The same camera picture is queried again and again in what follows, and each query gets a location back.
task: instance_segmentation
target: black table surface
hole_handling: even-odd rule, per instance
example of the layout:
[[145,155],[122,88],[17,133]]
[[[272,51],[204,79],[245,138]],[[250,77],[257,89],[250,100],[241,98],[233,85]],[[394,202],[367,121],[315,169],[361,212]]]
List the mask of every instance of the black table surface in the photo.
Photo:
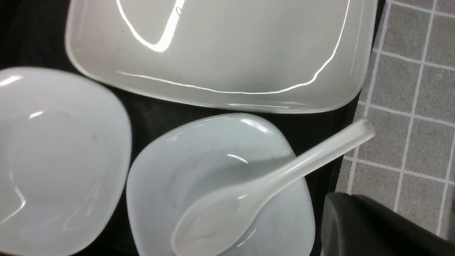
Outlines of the black table surface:
[[[385,0],[379,0],[376,28]],[[15,66],[47,67],[80,74],[69,62],[64,48],[64,32],[69,0],[8,0],[0,2],[0,69]],[[188,122],[234,111],[201,108],[139,96],[106,85],[124,104],[133,131],[131,162],[151,141]],[[317,114],[256,113],[277,126],[296,155],[352,123],[357,98],[346,106]],[[321,251],[320,226],[324,198],[334,191],[342,157],[306,177],[316,221],[316,237],[311,252]],[[126,212],[125,193],[101,235],[78,256],[99,253],[134,255]]]

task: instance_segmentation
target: white plate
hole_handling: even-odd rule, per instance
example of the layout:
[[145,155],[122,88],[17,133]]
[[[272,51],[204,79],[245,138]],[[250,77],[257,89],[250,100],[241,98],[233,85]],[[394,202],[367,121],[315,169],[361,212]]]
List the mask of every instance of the white plate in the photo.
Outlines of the white plate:
[[[131,230],[141,256],[174,256],[171,234],[202,195],[266,174],[294,158],[281,132],[249,114],[181,126],[149,144],[126,183]],[[315,234],[305,179],[278,193],[243,237],[221,256],[306,256]]]
[[273,113],[339,108],[367,71],[377,0],[72,0],[83,74],[185,104]]
[[0,71],[0,252],[65,256],[89,245],[130,157],[128,116],[106,88],[50,69]]

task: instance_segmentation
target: white spoon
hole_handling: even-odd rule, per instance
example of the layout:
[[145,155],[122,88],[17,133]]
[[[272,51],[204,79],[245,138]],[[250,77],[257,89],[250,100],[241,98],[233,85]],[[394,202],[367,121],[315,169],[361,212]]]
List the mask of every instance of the white spoon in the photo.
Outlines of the white spoon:
[[214,256],[245,233],[278,192],[371,139],[367,119],[351,124],[291,162],[257,180],[216,190],[192,204],[177,223],[171,245],[177,256]]

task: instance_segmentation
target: gray tiled floor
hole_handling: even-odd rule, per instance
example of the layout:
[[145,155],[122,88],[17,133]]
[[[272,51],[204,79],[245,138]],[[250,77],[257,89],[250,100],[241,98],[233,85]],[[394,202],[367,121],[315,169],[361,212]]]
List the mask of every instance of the gray tiled floor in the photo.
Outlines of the gray tiled floor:
[[337,190],[367,195],[446,238],[455,192],[455,0],[387,1],[361,116],[377,135],[345,155]]

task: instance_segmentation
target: tile grout line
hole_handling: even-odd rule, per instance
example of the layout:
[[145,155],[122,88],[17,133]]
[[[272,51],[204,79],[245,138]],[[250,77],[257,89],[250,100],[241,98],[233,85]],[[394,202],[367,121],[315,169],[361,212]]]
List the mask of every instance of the tile grout line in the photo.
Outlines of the tile grout line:
[[405,4],[405,3],[397,2],[397,1],[394,1],[394,0],[387,0],[387,2],[389,2],[391,4],[394,4],[394,5],[401,6],[401,7],[406,7],[406,8],[413,9],[413,10],[419,10],[419,11],[422,11],[422,12],[431,13],[430,9],[418,7],[418,6],[415,6],[415,5]]
[[411,63],[416,63],[416,64],[423,63],[425,66],[429,66],[429,67],[437,67],[437,68],[442,68],[442,69],[446,69],[446,70],[450,70],[450,71],[455,71],[455,67],[451,67],[451,66],[446,66],[446,65],[441,65],[441,64],[436,64],[436,63],[431,63],[431,62],[426,62],[426,61],[419,61],[419,60],[411,59],[411,58],[404,57],[399,54],[391,53],[391,52],[387,52],[387,51],[379,51],[376,49],[373,49],[373,51],[376,53],[379,53],[381,55],[394,57],[394,58],[401,59],[403,61],[407,61],[407,62],[411,62]]
[[[408,158],[408,150],[409,150],[409,142],[411,140],[411,133],[412,133],[412,125],[414,124],[414,115],[415,115],[415,108],[417,106],[417,99],[419,97],[419,89],[420,89],[420,83],[422,81],[422,74],[424,70],[424,62],[426,59],[426,53],[428,50],[428,44],[430,42],[430,35],[431,35],[431,27],[433,26],[433,19],[435,16],[435,10],[436,10],[436,5],[437,5],[438,0],[433,0],[433,8],[430,14],[430,20],[428,21],[428,28],[426,32],[426,37],[425,37],[425,44],[424,44],[424,49],[422,53],[422,63],[420,64],[420,69],[419,69],[419,75],[417,76],[417,83],[415,86],[415,93],[414,93],[414,100],[412,102],[412,110],[411,110],[411,116],[409,119],[409,126],[408,126],[408,133],[406,134],[406,142],[404,143],[404,152],[403,152],[403,159],[401,161],[401,170],[404,171],[404,167],[406,166],[406,159]],[[395,195],[395,204],[394,204],[394,211],[397,212],[398,210],[398,204],[399,204],[399,197],[401,195],[401,186],[403,184],[403,176],[404,172],[400,173],[399,175],[399,180],[398,180],[398,188],[397,192]]]
[[447,197],[447,187],[448,187],[448,181],[449,181],[449,177],[450,177],[450,171],[451,171],[450,169],[452,167],[454,149],[455,149],[455,132],[454,132],[454,136],[452,138],[452,146],[450,148],[449,164],[447,167],[447,172],[445,173],[445,185],[444,185],[444,191],[442,192],[441,207],[439,209],[438,227],[436,228],[437,236],[439,236],[441,234],[442,217],[444,215],[445,198]]
[[374,105],[374,104],[367,104],[367,103],[365,103],[363,101],[359,101],[358,104],[362,105],[362,106],[368,105],[370,108],[375,108],[375,109],[378,109],[378,110],[382,110],[382,111],[385,111],[385,112],[389,112],[389,113],[392,113],[392,114],[397,114],[397,115],[401,115],[401,116],[405,116],[405,117],[413,116],[416,119],[420,119],[420,120],[424,120],[424,121],[428,121],[428,122],[432,122],[432,123],[440,123],[440,124],[447,125],[447,126],[455,128],[455,123],[450,123],[450,122],[439,120],[439,119],[424,117],[424,116],[415,115],[415,114],[413,115],[411,113],[406,113],[406,112],[394,110],[394,109],[391,109],[391,108],[385,108],[385,107]]
[[[343,159],[347,160],[347,161],[353,161],[354,160],[354,158],[349,157],[349,156],[344,156]],[[447,184],[455,186],[455,182],[451,181],[451,180],[445,180],[445,179],[441,179],[441,178],[433,177],[433,176],[430,176],[430,175],[427,175],[427,174],[421,174],[421,173],[417,173],[417,172],[413,172],[413,171],[409,171],[409,170],[402,170],[400,168],[387,166],[387,165],[383,165],[383,164],[377,164],[375,162],[371,162],[371,161],[367,161],[367,160],[357,159],[356,161],[359,164],[366,164],[366,165],[369,165],[369,166],[374,166],[374,167],[382,168],[382,169],[389,170],[389,171],[395,171],[395,172],[398,172],[398,173],[409,174],[411,176],[424,178],[424,179],[429,179],[429,180],[441,182],[441,183],[444,183],[444,184],[447,183]]]
[[[385,32],[387,30],[387,22],[389,21],[389,15],[390,15],[390,7],[391,7],[391,5],[387,4],[387,9],[385,10],[385,14],[384,14],[381,37],[379,38],[379,45],[378,45],[379,50],[382,50],[382,45],[384,44]],[[371,95],[373,94],[373,87],[374,87],[374,83],[376,81],[376,75],[378,73],[379,57],[380,57],[380,54],[376,54],[376,59],[374,60],[374,67],[373,67],[373,72],[372,72],[373,74],[371,76],[370,87],[368,90],[367,103],[369,103],[371,101]],[[363,116],[366,117],[367,115],[368,115],[368,106],[365,107]],[[346,193],[348,193],[348,194],[351,194],[352,184],[354,182],[355,167],[357,165],[356,159],[359,156],[359,148],[360,147],[356,147],[354,149],[354,160],[351,163],[351,171],[349,172],[348,188],[346,189]]]
[[430,10],[430,9],[418,7],[418,6],[415,6],[415,5],[410,5],[410,4],[397,2],[395,0],[387,0],[387,2],[389,2],[391,4],[394,4],[394,5],[401,6],[401,7],[410,8],[410,9],[413,9],[413,10],[419,10],[419,11],[426,12],[426,13],[434,13],[435,15],[439,15],[439,16],[443,16],[443,17],[447,17],[447,18],[455,18],[455,14],[450,14],[450,13],[436,11],[436,9]]

